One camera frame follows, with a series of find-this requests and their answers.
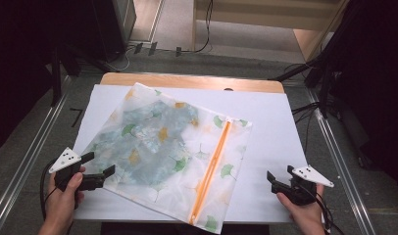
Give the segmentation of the leaf print mesh laundry bag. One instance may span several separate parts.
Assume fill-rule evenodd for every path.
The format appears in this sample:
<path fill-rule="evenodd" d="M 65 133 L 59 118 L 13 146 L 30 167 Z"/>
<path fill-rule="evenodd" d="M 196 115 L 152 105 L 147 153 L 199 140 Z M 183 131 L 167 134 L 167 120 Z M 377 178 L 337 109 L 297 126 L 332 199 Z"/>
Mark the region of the leaf print mesh laundry bag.
<path fill-rule="evenodd" d="M 228 117 L 178 101 L 159 89 L 136 83 L 113 108 L 95 135 L 108 123 L 119 124 L 125 111 L 156 101 L 169 105 L 185 103 L 198 109 L 197 125 L 182 133 L 190 154 L 186 167 L 158 185 L 117 185 L 111 182 L 112 176 L 104 186 L 150 210 L 219 234 L 247 149 L 252 124 L 248 120 Z M 87 146 L 84 153 L 89 153 Z"/>

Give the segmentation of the person's left hand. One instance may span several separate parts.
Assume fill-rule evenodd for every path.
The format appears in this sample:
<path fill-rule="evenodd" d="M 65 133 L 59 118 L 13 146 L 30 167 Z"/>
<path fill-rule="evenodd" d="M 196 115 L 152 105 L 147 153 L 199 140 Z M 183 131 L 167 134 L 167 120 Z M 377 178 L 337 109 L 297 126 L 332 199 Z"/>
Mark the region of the person's left hand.
<path fill-rule="evenodd" d="M 70 227 L 74 221 L 75 202 L 81 203 L 84 194 L 77 191 L 82 179 L 85 167 L 82 166 L 70 182 L 65 191 L 55 186 L 55 174 L 52 173 L 48 183 L 49 198 L 46 201 L 46 218 L 42 226 Z"/>

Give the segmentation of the dark grey cabinet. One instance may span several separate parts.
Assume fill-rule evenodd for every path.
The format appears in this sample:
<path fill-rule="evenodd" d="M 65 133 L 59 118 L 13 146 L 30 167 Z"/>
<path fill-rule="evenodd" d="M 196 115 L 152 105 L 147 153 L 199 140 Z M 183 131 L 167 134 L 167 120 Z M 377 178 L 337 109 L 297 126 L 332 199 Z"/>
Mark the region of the dark grey cabinet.
<path fill-rule="evenodd" d="M 112 62 L 123 54 L 136 22 L 133 0 L 91 0 L 99 41 L 98 57 Z"/>

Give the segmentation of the blue-grey patterned garment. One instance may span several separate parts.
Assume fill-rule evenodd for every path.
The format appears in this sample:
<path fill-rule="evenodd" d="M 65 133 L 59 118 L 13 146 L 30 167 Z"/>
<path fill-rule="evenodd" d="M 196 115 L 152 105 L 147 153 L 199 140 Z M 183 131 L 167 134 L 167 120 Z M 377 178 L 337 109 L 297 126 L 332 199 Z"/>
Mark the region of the blue-grey patterned garment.
<path fill-rule="evenodd" d="M 116 167 L 113 184 L 158 185 L 186 167 L 190 154 L 182 133 L 198 118 L 191 105 L 156 101 L 125 111 L 122 121 L 108 123 L 86 150 L 95 155 L 95 168 Z"/>

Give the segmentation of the person's right hand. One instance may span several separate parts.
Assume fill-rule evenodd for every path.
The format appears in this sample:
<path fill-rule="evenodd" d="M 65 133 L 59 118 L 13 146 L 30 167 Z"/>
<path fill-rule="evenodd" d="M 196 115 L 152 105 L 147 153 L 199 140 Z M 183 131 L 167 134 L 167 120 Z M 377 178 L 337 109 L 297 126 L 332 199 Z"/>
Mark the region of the person's right hand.
<path fill-rule="evenodd" d="M 308 231 L 324 230 L 322 223 L 323 211 L 317 203 L 296 206 L 283 193 L 277 193 L 276 196 L 288 209 L 290 218 L 298 225 L 304 235 Z"/>

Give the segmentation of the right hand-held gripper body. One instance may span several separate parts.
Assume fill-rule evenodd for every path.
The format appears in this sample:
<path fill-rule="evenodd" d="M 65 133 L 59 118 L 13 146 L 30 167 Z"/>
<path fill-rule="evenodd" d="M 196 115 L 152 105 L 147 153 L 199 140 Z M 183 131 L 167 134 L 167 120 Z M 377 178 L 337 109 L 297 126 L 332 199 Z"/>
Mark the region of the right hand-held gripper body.
<path fill-rule="evenodd" d="M 310 165 L 294 167 L 296 177 L 290 179 L 290 184 L 285 184 L 276 180 L 276 185 L 272 186 L 272 192 L 283 193 L 294 205 L 306 206 L 314 203 L 317 198 L 317 185 L 333 187 L 334 183 L 319 173 Z"/>

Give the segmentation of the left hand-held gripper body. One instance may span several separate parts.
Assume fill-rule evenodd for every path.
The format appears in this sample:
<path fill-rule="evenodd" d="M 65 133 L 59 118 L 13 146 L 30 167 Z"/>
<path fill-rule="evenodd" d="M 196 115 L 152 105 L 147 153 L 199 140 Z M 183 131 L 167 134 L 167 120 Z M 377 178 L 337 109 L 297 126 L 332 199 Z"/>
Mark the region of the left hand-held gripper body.
<path fill-rule="evenodd" d="M 55 163 L 50 167 L 49 172 L 55 174 L 55 186 L 65 191 L 72 177 L 79 172 L 81 166 L 80 157 L 72 149 L 67 147 Z M 92 191 L 102 188 L 105 179 L 103 174 L 84 175 L 78 187 L 79 191 Z"/>

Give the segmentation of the white table cover sheet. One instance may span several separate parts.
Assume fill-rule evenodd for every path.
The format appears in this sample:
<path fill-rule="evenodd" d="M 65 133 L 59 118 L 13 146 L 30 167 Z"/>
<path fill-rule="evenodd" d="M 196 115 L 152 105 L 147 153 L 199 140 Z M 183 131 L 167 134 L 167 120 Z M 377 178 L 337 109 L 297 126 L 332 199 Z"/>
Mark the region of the white table cover sheet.
<path fill-rule="evenodd" d="M 81 154 L 113 108 L 131 86 L 95 85 L 80 125 L 74 151 Z M 253 128 L 239 171 L 225 223 L 289 222 L 289 213 L 271 191 L 267 170 L 277 180 L 290 178 L 288 165 L 307 165 L 296 125 L 284 93 L 241 92 L 188 88 L 158 88 L 177 100 L 235 118 L 245 118 Z M 174 219 L 146 209 L 106 189 L 86 192 L 75 219 L 101 221 L 168 221 Z"/>

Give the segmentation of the light wooden furniture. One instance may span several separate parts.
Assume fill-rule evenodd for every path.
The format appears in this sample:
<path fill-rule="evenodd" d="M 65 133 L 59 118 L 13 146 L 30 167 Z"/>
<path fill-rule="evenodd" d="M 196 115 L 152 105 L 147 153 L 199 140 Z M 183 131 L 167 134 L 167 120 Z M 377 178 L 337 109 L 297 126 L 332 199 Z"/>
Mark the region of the light wooden furniture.
<path fill-rule="evenodd" d="M 214 0 L 211 19 L 292 28 L 306 62 L 340 26 L 350 0 Z"/>

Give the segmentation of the aluminium floor rail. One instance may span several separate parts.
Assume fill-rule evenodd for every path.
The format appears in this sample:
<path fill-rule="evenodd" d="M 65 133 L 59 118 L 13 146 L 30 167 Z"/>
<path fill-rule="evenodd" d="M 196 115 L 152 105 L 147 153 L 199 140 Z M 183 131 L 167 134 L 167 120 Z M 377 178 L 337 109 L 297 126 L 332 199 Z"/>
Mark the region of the aluminium floor rail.
<path fill-rule="evenodd" d="M 70 87 L 74 84 L 74 82 L 75 78 L 73 76 L 67 75 L 62 79 L 61 90 L 64 91 L 64 94 L 61 96 L 60 100 L 48 110 L 44 120 L 39 125 L 37 132 L 28 145 L 27 150 L 21 157 L 21 161 L 11 177 L 10 182 L 1 194 L 0 230 L 2 229 L 13 205 L 19 197 L 20 192 L 25 185 L 25 181 L 29 176 L 32 167 L 34 166 L 37 157 L 40 154 L 40 151 L 59 116 L 59 113 L 64 107 L 66 99 L 70 93 Z"/>
<path fill-rule="evenodd" d="M 349 165 L 336 140 L 327 118 L 319 108 L 320 98 L 313 89 L 307 90 L 310 110 L 305 127 L 304 151 L 308 162 L 329 176 L 335 187 L 326 190 L 323 197 L 328 208 L 328 217 L 335 226 L 333 235 L 376 235 L 371 216 L 357 188 Z"/>

